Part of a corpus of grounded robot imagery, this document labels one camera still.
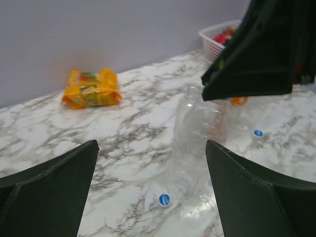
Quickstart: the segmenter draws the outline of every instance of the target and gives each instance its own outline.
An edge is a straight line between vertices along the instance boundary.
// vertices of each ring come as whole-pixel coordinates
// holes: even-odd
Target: white basket
[[[218,24],[215,26],[211,26],[199,31],[199,35],[203,40],[203,49],[205,52],[205,56],[211,60],[212,62],[218,57],[218,55],[222,52],[225,46],[213,40],[214,37],[223,32],[227,27],[232,27],[233,29],[237,29],[240,25],[240,20],[227,21],[222,24]]]

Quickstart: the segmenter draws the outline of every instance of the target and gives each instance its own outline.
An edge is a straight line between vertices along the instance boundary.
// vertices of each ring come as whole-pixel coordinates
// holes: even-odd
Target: black object
[[[225,237],[316,236],[316,184],[206,145],[208,169]]]
[[[316,1],[252,0],[227,47],[202,76],[203,99],[281,95],[316,74]]]
[[[86,142],[0,179],[0,237],[76,237],[98,156]]]

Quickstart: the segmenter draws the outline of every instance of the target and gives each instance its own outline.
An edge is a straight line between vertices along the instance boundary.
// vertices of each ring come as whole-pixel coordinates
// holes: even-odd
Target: yellow plastic package
[[[62,102],[72,109],[82,110],[88,106],[116,105],[121,99],[117,75],[104,68],[100,73],[71,71]]]

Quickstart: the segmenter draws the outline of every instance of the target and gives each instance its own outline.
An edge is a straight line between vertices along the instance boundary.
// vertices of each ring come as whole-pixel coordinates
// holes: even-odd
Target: marble table
[[[200,51],[118,76],[121,103],[73,111],[61,93],[0,110],[0,177],[96,139],[98,162],[79,237],[222,237],[215,197],[157,205],[171,154],[174,112],[186,84],[209,62]],[[284,96],[251,98],[248,118],[263,139],[233,129],[226,146],[275,171],[316,181],[316,95],[301,86]]]

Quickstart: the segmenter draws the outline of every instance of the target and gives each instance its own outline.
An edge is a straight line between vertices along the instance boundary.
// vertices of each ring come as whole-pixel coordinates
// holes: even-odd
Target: bottle cap
[[[171,203],[171,197],[168,194],[161,194],[158,201],[160,206],[168,207]]]
[[[255,137],[262,138],[264,134],[263,134],[263,132],[261,130],[256,129],[256,130],[253,131],[253,135]]]

